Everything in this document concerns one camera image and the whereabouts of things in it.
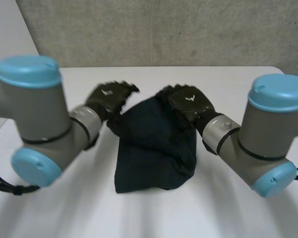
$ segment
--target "black band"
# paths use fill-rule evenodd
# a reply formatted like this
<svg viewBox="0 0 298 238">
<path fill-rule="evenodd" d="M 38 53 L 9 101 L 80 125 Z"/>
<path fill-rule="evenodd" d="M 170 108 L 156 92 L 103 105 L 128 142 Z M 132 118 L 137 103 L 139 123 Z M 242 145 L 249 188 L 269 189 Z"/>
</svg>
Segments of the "black band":
<svg viewBox="0 0 298 238">
<path fill-rule="evenodd" d="M 222 139 L 219 141 L 218 143 L 218 146 L 217 146 L 217 154 L 220 155 L 220 150 L 221 150 L 221 147 L 223 145 L 223 143 L 226 141 L 226 139 L 232 135 L 233 133 L 237 132 L 240 130 L 240 127 L 236 127 L 232 130 L 230 130 L 228 133 L 225 134 L 225 136 L 222 137 Z"/>
<path fill-rule="evenodd" d="M 81 128 L 83 128 L 83 130 L 85 131 L 86 136 L 87 136 L 87 141 L 89 142 L 89 140 L 90 140 L 90 134 L 88 132 L 87 127 L 83 123 L 81 123 L 79 120 L 77 120 L 76 118 L 71 118 L 71 119 L 73 121 L 75 121 L 77 124 L 79 124 L 81 126 Z"/>
<path fill-rule="evenodd" d="M 24 138 L 21 138 L 21 139 L 22 139 L 23 143 L 30 144 L 30 145 L 45 144 L 45 143 L 50 143 L 50 142 L 56 141 L 58 139 L 61 139 L 63 136 L 65 136 L 67 133 L 69 133 L 71 131 L 71 129 L 72 129 L 72 127 L 70 126 L 62 134 L 60 134 L 60 135 L 58 135 L 56 137 L 45 139 L 45 140 L 27 140 L 27 139 L 24 139 Z"/>
<path fill-rule="evenodd" d="M 286 157 L 286 155 L 284 156 L 279 156 L 279 157 L 264 157 L 264 156 L 261 156 L 261 155 L 257 155 L 257 154 L 254 154 L 253 152 L 249 151 L 248 149 L 246 149 L 241 143 L 240 141 L 238 140 L 238 145 L 239 147 L 241 148 L 242 151 L 244 151 L 245 154 L 255 158 L 255 159 L 258 159 L 258 160 L 266 160 L 266 161 L 277 161 L 277 160 L 281 160 L 281 159 L 284 159 Z"/>
</svg>

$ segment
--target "robotic hand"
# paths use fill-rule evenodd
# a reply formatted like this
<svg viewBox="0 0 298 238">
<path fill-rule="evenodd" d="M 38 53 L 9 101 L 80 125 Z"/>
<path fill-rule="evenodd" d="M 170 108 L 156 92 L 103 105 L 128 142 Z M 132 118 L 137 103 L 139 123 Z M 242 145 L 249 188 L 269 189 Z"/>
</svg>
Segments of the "robotic hand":
<svg viewBox="0 0 298 238">
<path fill-rule="evenodd" d="M 23 147 L 12 157 L 14 171 L 33 186 L 0 190 L 15 195 L 51 185 L 82 151 L 96 144 L 105 120 L 119 113 L 139 89 L 126 82 L 98 85 L 86 103 L 67 110 L 57 63 L 44 56 L 0 62 L 0 117 L 15 121 Z"/>
<path fill-rule="evenodd" d="M 209 152 L 219 155 L 260 196 L 272 196 L 296 178 L 297 169 L 286 154 L 298 136 L 298 77 L 257 78 L 242 127 L 217 113 L 196 87 L 168 86 L 158 95 L 198 130 Z"/>
<path fill-rule="evenodd" d="M 102 121 L 109 120 L 121 111 L 133 92 L 139 92 L 139 89 L 126 82 L 100 84 L 88 97 L 85 105 L 98 112 Z"/>
</svg>

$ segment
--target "white table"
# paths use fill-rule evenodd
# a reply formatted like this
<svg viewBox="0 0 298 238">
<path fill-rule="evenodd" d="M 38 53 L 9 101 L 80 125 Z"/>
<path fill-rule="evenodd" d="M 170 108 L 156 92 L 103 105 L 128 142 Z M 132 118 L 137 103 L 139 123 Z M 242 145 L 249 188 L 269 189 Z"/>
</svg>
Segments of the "white table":
<svg viewBox="0 0 298 238">
<path fill-rule="evenodd" d="M 273 67 L 65 68 L 69 108 L 99 82 L 126 80 L 141 90 L 125 109 L 167 84 L 200 88 L 217 111 L 241 123 L 252 81 Z M 298 238 L 298 181 L 264 199 L 198 136 L 195 175 L 176 190 L 116 194 L 119 138 L 103 126 L 97 146 L 82 152 L 51 187 L 15 197 L 0 192 L 0 238 Z M 9 160 L 21 145 L 12 121 L 0 130 L 0 175 L 17 184 Z M 298 166 L 298 139 L 288 158 Z"/>
</svg>

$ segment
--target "dark fabric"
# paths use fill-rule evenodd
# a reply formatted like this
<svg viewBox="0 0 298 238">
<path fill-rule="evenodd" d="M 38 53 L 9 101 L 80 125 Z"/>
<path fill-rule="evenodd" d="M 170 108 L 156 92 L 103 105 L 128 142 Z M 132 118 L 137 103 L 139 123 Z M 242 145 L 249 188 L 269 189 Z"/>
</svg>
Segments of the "dark fabric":
<svg viewBox="0 0 298 238">
<path fill-rule="evenodd" d="M 196 131 L 166 108 L 152 97 L 107 123 L 120 137 L 117 193 L 150 187 L 175 189 L 194 174 Z"/>
</svg>

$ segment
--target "light blue joint cap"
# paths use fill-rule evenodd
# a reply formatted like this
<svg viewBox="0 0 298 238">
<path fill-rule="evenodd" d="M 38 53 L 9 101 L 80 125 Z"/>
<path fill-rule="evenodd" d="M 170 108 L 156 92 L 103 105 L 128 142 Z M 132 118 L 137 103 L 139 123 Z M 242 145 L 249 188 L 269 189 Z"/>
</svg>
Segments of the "light blue joint cap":
<svg viewBox="0 0 298 238">
<path fill-rule="evenodd" d="M 51 185 L 62 174 L 49 157 L 29 148 L 16 151 L 11 160 L 14 171 L 26 182 L 39 187 Z"/>
<path fill-rule="evenodd" d="M 284 190 L 296 176 L 297 168 L 289 161 L 264 174 L 251 189 L 262 197 L 270 197 Z"/>
<path fill-rule="evenodd" d="M 274 113 L 298 111 L 298 77 L 284 74 L 266 74 L 258 77 L 248 100 L 254 107 Z"/>
<path fill-rule="evenodd" d="M 0 61 L 0 80 L 31 89 L 51 88 L 61 84 L 58 63 L 47 56 L 13 56 Z"/>
</svg>

